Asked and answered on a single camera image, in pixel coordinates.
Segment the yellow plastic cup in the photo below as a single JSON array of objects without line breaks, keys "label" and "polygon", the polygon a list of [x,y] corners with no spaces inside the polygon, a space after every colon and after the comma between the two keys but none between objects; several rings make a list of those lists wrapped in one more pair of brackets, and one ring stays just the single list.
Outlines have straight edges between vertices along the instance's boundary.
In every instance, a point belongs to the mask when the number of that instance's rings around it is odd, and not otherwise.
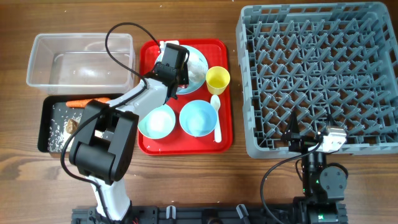
[{"label": "yellow plastic cup", "polygon": [[222,94],[231,80],[229,71],[221,66],[211,67],[206,73],[206,85],[212,95]]}]

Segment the white tissue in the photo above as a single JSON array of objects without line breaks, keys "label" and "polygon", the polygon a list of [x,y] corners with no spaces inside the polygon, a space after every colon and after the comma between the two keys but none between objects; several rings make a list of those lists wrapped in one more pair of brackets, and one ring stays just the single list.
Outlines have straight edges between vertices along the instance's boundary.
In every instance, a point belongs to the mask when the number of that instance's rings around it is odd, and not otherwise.
[{"label": "white tissue", "polygon": [[190,82],[199,83],[205,78],[206,65],[196,53],[190,53],[187,65]]}]

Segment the brown food scrap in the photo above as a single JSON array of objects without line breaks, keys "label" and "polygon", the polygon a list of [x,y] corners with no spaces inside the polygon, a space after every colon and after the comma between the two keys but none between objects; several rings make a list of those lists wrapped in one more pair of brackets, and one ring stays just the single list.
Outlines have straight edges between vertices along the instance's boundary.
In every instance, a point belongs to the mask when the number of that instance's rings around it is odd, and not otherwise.
[{"label": "brown food scrap", "polygon": [[65,127],[65,131],[68,134],[73,134],[78,128],[79,122],[75,121],[74,119],[69,119],[67,125]]}]

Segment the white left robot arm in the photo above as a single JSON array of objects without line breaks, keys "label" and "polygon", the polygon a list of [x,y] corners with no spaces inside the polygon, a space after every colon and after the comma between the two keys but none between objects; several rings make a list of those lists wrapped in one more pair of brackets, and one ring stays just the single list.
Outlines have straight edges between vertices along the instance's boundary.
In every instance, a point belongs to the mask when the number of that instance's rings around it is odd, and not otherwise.
[{"label": "white left robot arm", "polygon": [[130,165],[139,122],[152,110],[177,97],[177,88],[188,85],[186,63],[158,62],[122,96],[102,103],[90,101],[78,129],[65,142],[69,161],[77,167],[76,179],[91,184],[97,200],[93,221],[132,221],[132,202],[124,175]]}]

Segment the green bowl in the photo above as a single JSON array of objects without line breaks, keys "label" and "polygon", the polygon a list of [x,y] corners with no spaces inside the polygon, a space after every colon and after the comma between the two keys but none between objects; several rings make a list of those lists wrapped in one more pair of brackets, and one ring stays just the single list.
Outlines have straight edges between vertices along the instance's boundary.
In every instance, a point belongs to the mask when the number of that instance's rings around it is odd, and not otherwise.
[{"label": "green bowl", "polygon": [[173,109],[169,105],[162,105],[140,121],[138,129],[149,139],[162,139],[173,131],[175,123],[176,116]]}]

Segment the white rice pile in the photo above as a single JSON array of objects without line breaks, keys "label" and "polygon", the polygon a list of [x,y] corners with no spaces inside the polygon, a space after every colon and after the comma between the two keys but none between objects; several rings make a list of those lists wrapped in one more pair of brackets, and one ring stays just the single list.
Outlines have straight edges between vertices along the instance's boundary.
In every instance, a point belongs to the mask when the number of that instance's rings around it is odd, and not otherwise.
[{"label": "white rice pile", "polygon": [[59,153],[65,141],[70,137],[70,134],[65,131],[68,120],[74,119],[80,122],[83,108],[69,108],[66,103],[55,103],[51,112],[47,150]]}]

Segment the orange carrot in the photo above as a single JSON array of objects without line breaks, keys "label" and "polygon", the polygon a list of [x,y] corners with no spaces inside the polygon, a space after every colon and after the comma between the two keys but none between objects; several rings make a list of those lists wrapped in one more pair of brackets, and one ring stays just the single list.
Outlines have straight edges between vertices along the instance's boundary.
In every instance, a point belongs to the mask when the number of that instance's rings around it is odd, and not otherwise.
[{"label": "orange carrot", "polygon": [[69,108],[84,108],[91,101],[99,101],[101,103],[107,103],[109,100],[110,100],[110,98],[106,98],[106,97],[90,98],[90,99],[84,99],[84,100],[73,100],[73,101],[67,101],[66,106]]}]

